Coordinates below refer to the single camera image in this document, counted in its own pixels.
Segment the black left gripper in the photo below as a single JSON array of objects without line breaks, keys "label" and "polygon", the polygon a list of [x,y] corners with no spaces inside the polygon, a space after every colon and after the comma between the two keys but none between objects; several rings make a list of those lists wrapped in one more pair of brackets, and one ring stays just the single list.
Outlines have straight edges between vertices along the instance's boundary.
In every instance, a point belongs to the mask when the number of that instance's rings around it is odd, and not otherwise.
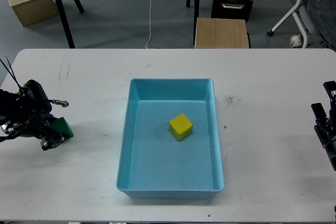
[{"label": "black left gripper", "polygon": [[6,138],[41,138],[41,148],[57,148],[66,140],[62,127],[55,123],[51,104],[35,80],[27,81],[18,93],[1,90],[1,126]]}]

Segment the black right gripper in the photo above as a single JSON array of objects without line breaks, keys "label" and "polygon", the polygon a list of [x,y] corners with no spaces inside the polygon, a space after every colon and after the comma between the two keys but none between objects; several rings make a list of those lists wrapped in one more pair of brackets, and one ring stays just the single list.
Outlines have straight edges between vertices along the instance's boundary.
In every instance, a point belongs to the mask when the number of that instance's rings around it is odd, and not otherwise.
[{"label": "black right gripper", "polygon": [[[336,82],[327,81],[323,83],[329,99],[330,107],[335,109],[335,90]],[[322,147],[324,148],[328,159],[332,165],[333,170],[335,170],[335,136],[328,134],[327,127],[327,115],[321,103],[313,103],[311,105],[312,111],[315,116],[316,125],[314,130],[320,140]]]}]

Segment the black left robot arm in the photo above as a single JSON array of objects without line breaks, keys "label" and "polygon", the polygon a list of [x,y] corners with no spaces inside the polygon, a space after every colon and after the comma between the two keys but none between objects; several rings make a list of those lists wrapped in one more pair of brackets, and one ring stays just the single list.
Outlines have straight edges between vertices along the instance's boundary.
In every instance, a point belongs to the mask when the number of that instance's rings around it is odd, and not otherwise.
[{"label": "black left robot arm", "polygon": [[18,137],[35,137],[41,140],[46,151],[57,148],[74,137],[65,118],[51,114],[52,104],[67,107],[67,101],[48,99],[42,86],[35,80],[19,87],[18,93],[1,90],[1,142]]}]

